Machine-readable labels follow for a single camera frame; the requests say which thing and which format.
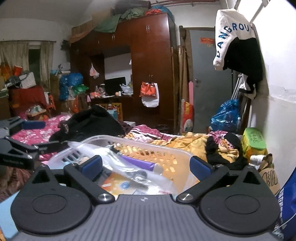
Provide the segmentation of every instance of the wooden wardrobe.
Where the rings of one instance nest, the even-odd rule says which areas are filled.
[[[174,97],[176,71],[173,69],[172,54],[176,48],[175,24],[168,14],[148,15],[119,23],[113,34],[91,31],[73,43],[70,48],[71,71],[80,72],[84,85],[93,92],[95,86],[105,80],[104,58],[130,52],[134,94],[132,98],[122,97],[123,109],[130,109],[123,112],[124,120],[151,128],[166,124],[173,132],[178,106],[178,98]],[[100,73],[97,79],[89,76],[91,63]],[[158,107],[148,108],[142,104],[139,96],[142,82],[158,84]]]

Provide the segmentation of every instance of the black round pad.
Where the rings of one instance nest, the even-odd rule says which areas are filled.
[[[255,235],[268,230],[277,219],[278,213],[271,210],[277,210],[278,204],[270,201],[274,198],[271,193],[253,186],[233,185],[207,193],[199,206],[202,216],[231,234]]]
[[[55,235],[82,224],[91,213],[89,198],[74,188],[57,186],[20,192],[11,206],[16,227],[27,233]]]

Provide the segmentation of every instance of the metal door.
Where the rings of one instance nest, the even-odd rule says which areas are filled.
[[[231,70],[217,71],[213,66],[216,55],[214,28],[190,30],[194,81],[194,126],[195,133],[204,133],[210,126],[211,117],[222,103],[232,95]]]

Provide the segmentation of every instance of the yellow box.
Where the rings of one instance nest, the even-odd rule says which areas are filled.
[[[261,132],[256,128],[246,128],[242,138],[244,157],[250,160],[252,155],[267,154],[266,143]]]

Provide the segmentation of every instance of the metal screw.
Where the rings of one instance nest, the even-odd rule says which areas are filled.
[[[112,199],[112,196],[108,193],[103,193],[98,196],[98,199],[102,202],[108,202]]]
[[[181,199],[182,201],[191,201],[193,199],[193,196],[189,193],[181,193],[179,195],[179,199]]]

